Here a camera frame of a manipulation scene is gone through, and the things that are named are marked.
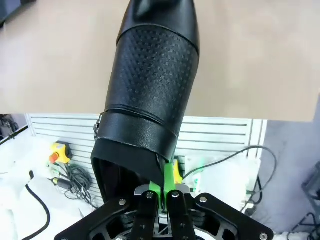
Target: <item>yellow object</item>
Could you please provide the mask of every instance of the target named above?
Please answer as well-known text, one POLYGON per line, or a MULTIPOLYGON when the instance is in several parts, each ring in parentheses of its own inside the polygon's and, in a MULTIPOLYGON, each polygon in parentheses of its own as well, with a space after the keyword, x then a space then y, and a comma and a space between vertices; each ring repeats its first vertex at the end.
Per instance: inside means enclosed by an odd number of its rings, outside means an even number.
POLYGON ((67 164, 72 157, 69 144, 66 142, 55 142, 51 146, 52 155, 49 157, 50 162, 53 164, 55 162, 67 164))
POLYGON ((182 177, 180 176, 178 165, 179 165, 178 160, 174 160, 173 176, 174 176, 174 183, 175 184, 181 184, 182 180, 183 180, 182 177))

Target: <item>silver bolt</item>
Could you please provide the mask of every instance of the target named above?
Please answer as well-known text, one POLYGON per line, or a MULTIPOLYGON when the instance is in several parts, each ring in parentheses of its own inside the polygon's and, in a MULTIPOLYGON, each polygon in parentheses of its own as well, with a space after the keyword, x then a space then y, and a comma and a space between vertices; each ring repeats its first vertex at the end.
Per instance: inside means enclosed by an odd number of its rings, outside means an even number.
POLYGON ((206 203, 207 202, 207 198, 205 196, 200 197, 200 203, 206 203))
POLYGON ((146 198, 147 198, 147 199, 152 199, 153 196, 154 196, 154 194, 153 194, 152 192, 148 192, 148 193, 146 194, 146 198))
POLYGON ((178 193, 177 191, 174 191, 174 192, 171 194, 171 196, 176 199, 177 197, 179 197, 179 193, 178 193))
POLYGON ((261 233, 260 234, 260 240, 267 240, 268 239, 268 235, 265 233, 261 233))
POLYGON ((125 205, 126 204, 126 200, 124 200, 124 199, 121 199, 120 201, 119 201, 119 205, 120 206, 123 206, 123 205, 125 205))

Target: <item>white slatted panel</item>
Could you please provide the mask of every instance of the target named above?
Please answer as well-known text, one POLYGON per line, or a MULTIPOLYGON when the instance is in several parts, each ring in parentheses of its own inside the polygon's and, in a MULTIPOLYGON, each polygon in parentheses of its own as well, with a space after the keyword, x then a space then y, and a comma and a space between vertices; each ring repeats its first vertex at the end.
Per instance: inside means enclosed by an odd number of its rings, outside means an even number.
MULTIPOLYGON (((97 114, 27 114, 34 135, 52 142, 70 143, 71 162, 84 167, 93 178, 90 191, 97 199, 101 194, 91 166, 95 145, 93 126, 97 114)), ((267 121, 235 118, 190 117, 183 119, 175 154, 178 156, 228 156, 248 145, 263 144, 267 121)), ((245 153, 259 157, 261 152, 245 153)))

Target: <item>tan table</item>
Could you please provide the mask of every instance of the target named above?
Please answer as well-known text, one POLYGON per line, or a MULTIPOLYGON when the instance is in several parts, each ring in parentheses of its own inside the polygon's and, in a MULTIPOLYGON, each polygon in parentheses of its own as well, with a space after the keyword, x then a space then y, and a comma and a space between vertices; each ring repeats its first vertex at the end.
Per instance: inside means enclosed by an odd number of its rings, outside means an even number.
MULTIPOLYGON (((320 4, 195 0, 200 65, 189 116, 311 121, 320 4)), ((0 112, 100 113, 128 0, 37 0, 0 30, 0 112)))

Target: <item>floor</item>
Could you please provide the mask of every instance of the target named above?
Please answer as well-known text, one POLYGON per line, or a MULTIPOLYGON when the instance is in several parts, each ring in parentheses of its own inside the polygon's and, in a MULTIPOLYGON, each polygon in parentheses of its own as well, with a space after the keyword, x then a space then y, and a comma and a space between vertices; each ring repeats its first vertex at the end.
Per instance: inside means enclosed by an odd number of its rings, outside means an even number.
MULTIPOLYGON (((320 99, 313 122, 268 121, 264 145, 278 156, 278 168, 253 218, 277 233, 287 232, 313 211, 301 185, 320 161, 320 99)), ((261 160, 263 185, 273 161, 267 152, 261 160)))

